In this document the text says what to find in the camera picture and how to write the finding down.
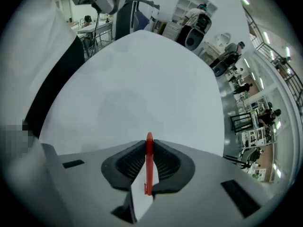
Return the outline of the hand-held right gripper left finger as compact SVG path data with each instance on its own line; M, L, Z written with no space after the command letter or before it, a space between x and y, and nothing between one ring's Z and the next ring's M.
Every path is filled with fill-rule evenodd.
M108 157L101 165L101 172L112 188L128 191L145 163L146 141Z

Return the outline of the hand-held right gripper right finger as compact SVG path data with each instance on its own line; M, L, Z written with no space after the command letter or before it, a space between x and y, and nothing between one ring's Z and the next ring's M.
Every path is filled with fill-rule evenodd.
M159 182L152 187L152 194L177 193L194 176L194 161L186 154L159 140L153 142L153 161Z

